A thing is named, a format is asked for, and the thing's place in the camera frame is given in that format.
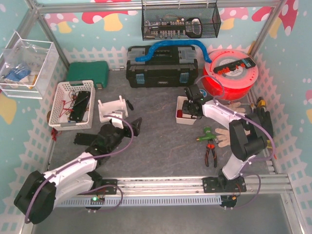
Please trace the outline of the black handled screwdriver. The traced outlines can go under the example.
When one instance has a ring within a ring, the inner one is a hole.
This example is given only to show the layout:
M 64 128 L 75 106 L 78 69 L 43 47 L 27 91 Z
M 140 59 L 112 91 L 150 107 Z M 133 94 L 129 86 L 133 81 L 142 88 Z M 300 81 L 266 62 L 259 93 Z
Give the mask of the black handled screwdriver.
M 126 96 L 125 96 L 124 94 L 122 94 L 122 97 L 125 99 L 125 102 L 126 102 L 126 104 L 128 105 L 129 109 L 130 109 L 131 111 L 133 111 L 133 110 L 134 110 L 134 107 L 133 107 L 132 103 L 126 98 Z

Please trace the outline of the white peg fixture base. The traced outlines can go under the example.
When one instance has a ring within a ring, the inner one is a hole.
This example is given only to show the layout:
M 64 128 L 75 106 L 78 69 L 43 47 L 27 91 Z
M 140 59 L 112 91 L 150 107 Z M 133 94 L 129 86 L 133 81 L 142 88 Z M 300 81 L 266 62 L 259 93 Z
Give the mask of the white peg fixture base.
M 121 114 L 122 119 L 125 119 L 126 117 L 129 116 L 126 101 L 122 97 L 122 95 L 119 95 L 118 100 L 115 101 L 101 102 L 100 99 L 98 99 L 97 101 L 98 101 L 99 121 L 101 123 L 109 121 L 108 117 L 104 117 L 106 115 Z

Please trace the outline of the black rectangular plate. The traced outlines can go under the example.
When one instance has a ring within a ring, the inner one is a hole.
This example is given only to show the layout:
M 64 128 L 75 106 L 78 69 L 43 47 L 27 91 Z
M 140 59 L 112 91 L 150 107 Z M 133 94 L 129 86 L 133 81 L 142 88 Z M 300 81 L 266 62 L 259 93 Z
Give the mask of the black rectangular plate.
M 97 135 L 77 133 L 74 139 L 74 144 L 90 146 L 92 142 L 97 138 Z

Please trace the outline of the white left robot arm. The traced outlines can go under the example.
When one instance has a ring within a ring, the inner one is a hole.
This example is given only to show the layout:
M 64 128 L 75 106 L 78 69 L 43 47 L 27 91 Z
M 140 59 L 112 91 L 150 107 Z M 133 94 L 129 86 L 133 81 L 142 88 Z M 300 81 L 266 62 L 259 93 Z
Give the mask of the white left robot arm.
M 74 143 L 87 147 L 77 158 L 51 171 L 33 171 L 27 177 L 14 200 L 26 224 L 41 223 L 56 206 L 76 195 L 94 195 L 95 201 L 102 201 L 105 195 L 120 190 L 117 180 L 103 179 L 96 168 L 118 154 L 116 148 L 125 137 L 139 135 L 142 118 L 131 123 L 122 120 L 120 127 L 113 125 L 116 119 L 111 116 L 97 134 L 77 133 Z

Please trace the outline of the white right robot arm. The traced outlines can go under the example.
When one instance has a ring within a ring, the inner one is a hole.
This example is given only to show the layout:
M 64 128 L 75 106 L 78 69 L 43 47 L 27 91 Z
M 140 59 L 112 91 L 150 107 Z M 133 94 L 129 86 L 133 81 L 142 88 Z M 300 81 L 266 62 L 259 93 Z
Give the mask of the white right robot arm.
M 252 113 L 245 114 L 232 105 L 224 105 L 215 97 L 204 97 L 199 87 L 193 84 L 184 89 L 187 99 L 183 102 L 182 112 L 192 118 L 207 117 L 224 128 L 218 133 L 220 143 L 229 143 L 232 154 L 221 169 L 221 175 L 227 180 L 241 175 L 246 164 L 255 161 L 255 157 L 273 140 L 271 113 L 258 107 Z

